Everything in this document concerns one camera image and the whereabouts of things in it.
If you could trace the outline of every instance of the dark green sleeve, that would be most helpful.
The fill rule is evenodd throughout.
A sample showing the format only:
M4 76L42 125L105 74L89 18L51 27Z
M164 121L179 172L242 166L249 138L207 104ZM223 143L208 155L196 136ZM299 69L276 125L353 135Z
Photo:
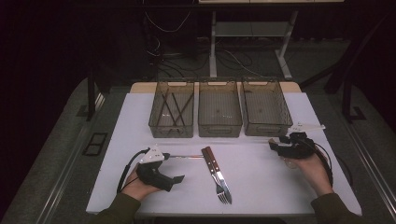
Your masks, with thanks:
M317 216L318 224L366 224L362 217L351 213L338 194L325 194L311 203Z
M113 203L96 215L89 224L131 224L139 207L138 200L119 193Z

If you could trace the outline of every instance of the white tabletop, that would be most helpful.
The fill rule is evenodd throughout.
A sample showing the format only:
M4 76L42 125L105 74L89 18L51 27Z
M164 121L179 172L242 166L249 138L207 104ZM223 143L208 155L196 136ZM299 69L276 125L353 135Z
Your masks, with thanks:
M284 94L294 123L319 124L305 93ZM149 129L153 96L153 93L127 94L87 212L98 213L108 208L116 196L120 175L128 161L139 150L158 144L162 152L174 155L201 154L201 148L210 146L230 187L233 204L223 204L218 199L204 160L169 159L163 162L160 172L170 177L185 175L184 180L174 185L170 192L149 195L138 216L283 217L314 214L310 203L316 198L315 192L298 169L289 169L269 148L268 137L245 136L242 128L238 138L201 138L197 125L194 125L193 138L153 138ZM197 124L197 108L196 94L194 124ZM361 207L324 132L307 134L326 148L332 158L334 190L350 211L361 214Z

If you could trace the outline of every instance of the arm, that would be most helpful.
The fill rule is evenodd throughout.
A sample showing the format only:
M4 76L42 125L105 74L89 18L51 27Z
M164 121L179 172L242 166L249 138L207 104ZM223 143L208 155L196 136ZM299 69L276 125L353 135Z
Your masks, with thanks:
M133 222L134 214L140 207L140 203L150 194L159 189L144 184L135 172L136 167L125 181L121 193L117 194L113 203L105 210L96 215L90 224L114 224Z
M334 193L326 171L314 154L307 159L293 160L303 172L305 179L314 189L318 197L311 203L317 216L318 224L364 224L362 217L351 213L340 197Z

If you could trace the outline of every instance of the floor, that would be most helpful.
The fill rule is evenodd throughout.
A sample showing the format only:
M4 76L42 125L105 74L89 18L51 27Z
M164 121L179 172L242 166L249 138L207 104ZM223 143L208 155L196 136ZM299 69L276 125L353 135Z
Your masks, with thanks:
M199 38L198 56L188 58L174 49L166 49L158 76L208 76L208 40ZM218 76L264 76L282 78L274 50L281 42L268 38L222 38L217 40ZM301 83L335 63L347 49L345 40L291 41L285 60L292 81ZM366 120L346 122L341 109L341 93L328 95L323 78L303 89L308 94L332 150L339 157L363 216L373 223L396 223L387 203L396 189L396 138L380 115L354 88L352 105L358 106ZM92 217L85 212L97 172L106 154L123 98L130 87L113 87L109 94L98 97L97 112L86 121L87 83L81 82L70 96L64 112L43 146L2 224L8 223L87 223ZM93 133L107 133L105 147L97 157L81 155ZM368 154L373 162L362 155ZM289 224L316 223L314 217L282 217ZM157 218L155 223L197 223L197 219ZM217 219L214 223L225 222ZM263 218L244 218L238 223L268 223Z

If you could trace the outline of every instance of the knife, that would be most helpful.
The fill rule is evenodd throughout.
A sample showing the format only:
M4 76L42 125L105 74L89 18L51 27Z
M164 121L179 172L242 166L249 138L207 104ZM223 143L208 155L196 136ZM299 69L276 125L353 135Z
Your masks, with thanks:
M224 188L224 192L225 192L225 196L227 198L227 201L229 203L232 203L233 199L231 197L230 189L228 188L227 183L225 182L224 176L221 173L221 170L219 168L219 164L216 161L215 155L212 152L212 148L206 147L203 150L205 150L207 152L207 154L209 155L210 160L212 161L212 165L213 165L213 167L215 168L215 171L216 171L216 176L218 177L218 180L219 180L221 186Z

